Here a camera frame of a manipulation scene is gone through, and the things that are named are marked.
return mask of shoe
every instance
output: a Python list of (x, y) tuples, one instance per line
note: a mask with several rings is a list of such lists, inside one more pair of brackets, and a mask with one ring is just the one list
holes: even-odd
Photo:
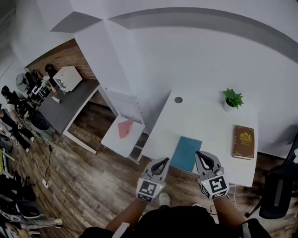
[(167, 205), (167, 206), (171, 207), (169, 202), (170, 202), (170, 199), (169, 199), (169, 195), (167, 193), (163, 192), (159, 195), (159, 205), (160, 206)]
[(63, 220), (61, 218), (57, 218), (57, 219), (54, 220), (54, 222), (55, 222), (56, 225), (62, 225)]

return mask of white table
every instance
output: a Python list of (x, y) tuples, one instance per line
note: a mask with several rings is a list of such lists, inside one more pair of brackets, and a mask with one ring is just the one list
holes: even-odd
[(126, 120), (128, 119), (117, 116), (105, 136), (102, 138), (101, 143), (123, 157), (129, 158), (130, 160), (139, 164), (141, 156), (139, 156), (138, 159), (133, 159), (130, 154), (134, 147), (142, 149), (141, 147), (137, 146), (136, 143), (140, 138), (145, 126), (134, 121), (129, 128), (128, 135), (121, 139), (119, 137), (118, 123)]
[[(174, 101), (181, 97), (183, 102)], [(255, 157), (231, 156), (234, 125), (255, 129)], [(172, 91), (141, 154), (151, 159), (172, 158), (181, 136), (202, 141), (201, 151), (216, 155), (230, 184), (251, 186), (257, 160), (258, 123), (253, 107), (243, 104), (227, 113), (217, 101), (198, 94)], [(196, 166), (192, 171), (198, 174)]]

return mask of green plant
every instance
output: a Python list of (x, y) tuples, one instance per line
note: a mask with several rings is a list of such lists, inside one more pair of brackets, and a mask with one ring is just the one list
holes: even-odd
[(229, 106), (236, 107), (238, 109), (238, 106), (242, 106), (243, 101), (241, 93), (235, 93), (233, 89), (228, 89), (227, 91), (223, 91), (223, 94), (225, 96), (225, 101)]

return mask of white box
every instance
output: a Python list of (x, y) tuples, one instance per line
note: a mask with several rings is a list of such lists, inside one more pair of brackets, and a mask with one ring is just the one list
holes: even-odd
[(82, 77), (74, 66), (62, 67), (53, 77), (61, 90), (65, 92), (73, 91), (73, 89), (82, 80)]

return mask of round hole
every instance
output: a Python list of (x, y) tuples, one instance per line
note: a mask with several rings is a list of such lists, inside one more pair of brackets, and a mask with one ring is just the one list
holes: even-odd
[(175, 102), (176, 102), (176, 103), (182, 103), (182, 101), (183, 101), (183, 99), (180, 98), (180, 97), (176, 97), (176, 98), (175, 98)]

